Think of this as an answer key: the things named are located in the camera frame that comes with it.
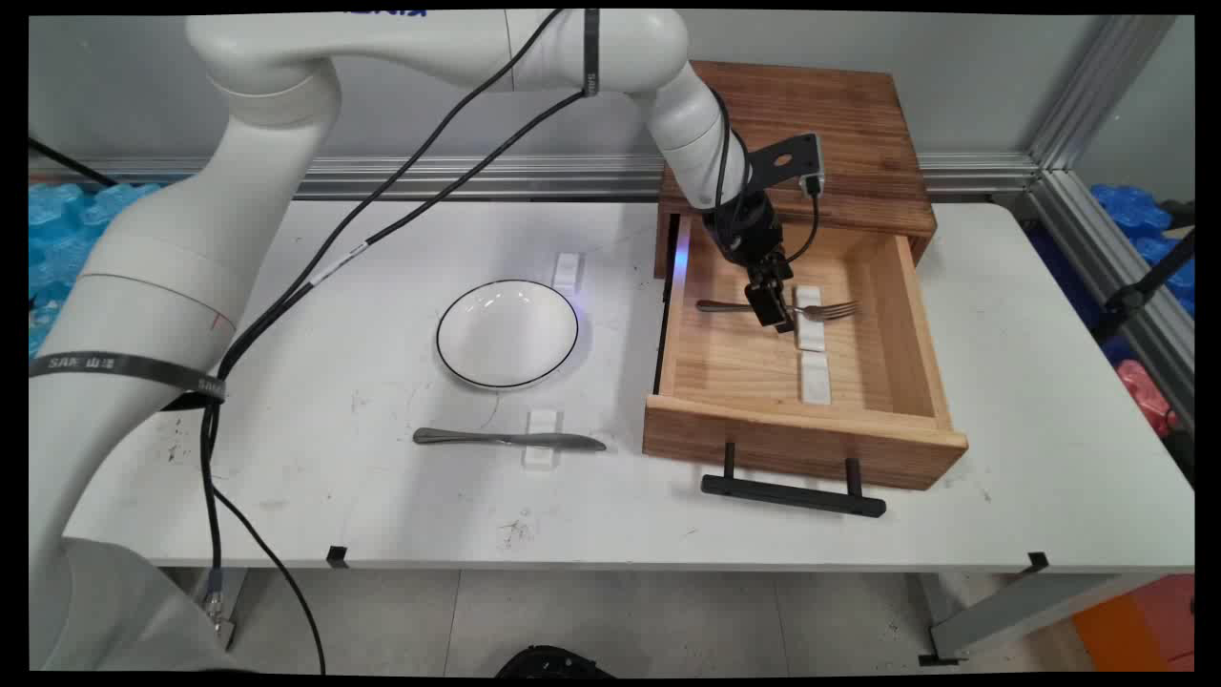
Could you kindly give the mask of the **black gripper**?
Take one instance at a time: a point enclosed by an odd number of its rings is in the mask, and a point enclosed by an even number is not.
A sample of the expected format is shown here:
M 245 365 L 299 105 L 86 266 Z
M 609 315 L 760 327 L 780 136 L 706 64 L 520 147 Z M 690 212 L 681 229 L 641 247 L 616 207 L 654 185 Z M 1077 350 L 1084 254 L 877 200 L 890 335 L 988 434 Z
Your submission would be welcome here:
M 705 214 L 705 227 L 720 257 L 746 271 L 746 299 L 759 325 L 774 327 L 777 334 L 792 332 L 797 322 L 785 295 L 791 266 L 781 248 L 781 223 L 767 192 L 724 201 Z

